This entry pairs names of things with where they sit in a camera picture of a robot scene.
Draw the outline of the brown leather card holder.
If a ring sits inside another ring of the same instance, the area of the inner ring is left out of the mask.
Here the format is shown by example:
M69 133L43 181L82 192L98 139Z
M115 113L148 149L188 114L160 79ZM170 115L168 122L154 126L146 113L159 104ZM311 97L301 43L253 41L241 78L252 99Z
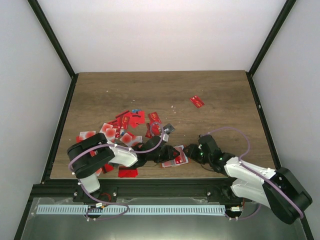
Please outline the brown leather card holder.
M178 167L189 163L189 159L183 151L185 147L183 145L177 145L174 148L179 152L179 156L173 160L163 162L161 168Z

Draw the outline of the red VIP card handled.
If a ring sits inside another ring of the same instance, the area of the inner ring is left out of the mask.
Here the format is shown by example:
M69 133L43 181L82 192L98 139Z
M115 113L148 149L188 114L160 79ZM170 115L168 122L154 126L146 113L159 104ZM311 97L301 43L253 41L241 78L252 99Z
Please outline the red VIP card handled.
M152 124L152 123L159 123L161 124L162 121L160 120L160 117L158 115L158 113L155 111L155 112L151 112L151 113L148 113L147 114L148 118L149 118L149 122Z

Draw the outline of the black VIP card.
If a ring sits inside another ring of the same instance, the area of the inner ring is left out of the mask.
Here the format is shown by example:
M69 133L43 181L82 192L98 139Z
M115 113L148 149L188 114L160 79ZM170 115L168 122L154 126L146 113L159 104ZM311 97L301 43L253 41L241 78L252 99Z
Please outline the black VIP card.
M168 123L163 127L163 131L165 134L169 135L173 133L176 129L173 127L172 124Z

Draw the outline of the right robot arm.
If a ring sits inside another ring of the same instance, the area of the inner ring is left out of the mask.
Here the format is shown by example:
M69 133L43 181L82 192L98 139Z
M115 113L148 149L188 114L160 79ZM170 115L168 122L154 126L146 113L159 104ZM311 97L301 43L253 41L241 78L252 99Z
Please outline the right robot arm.
M211 135L202 135L197 144L184 148L185 155L195 162L208 164L216 173L234 178L222 188L229 202L245 198L268 207L282 222L292 224L304 217L313 200L293 173L285 168L265 168L222 151Z

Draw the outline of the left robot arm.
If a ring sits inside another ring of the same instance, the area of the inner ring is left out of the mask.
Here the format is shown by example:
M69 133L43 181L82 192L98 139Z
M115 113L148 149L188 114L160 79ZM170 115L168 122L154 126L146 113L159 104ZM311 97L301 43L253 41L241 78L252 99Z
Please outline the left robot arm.
M67 149L70 171L84 187L84 195L89 201L97 202L102 189L96 172L106 164L122 165L137 169L148 161L164 163L180 156L173 146L167 145L169 136L153 136L147 142L134 143L124 147L109 142L104 134L97 133Z

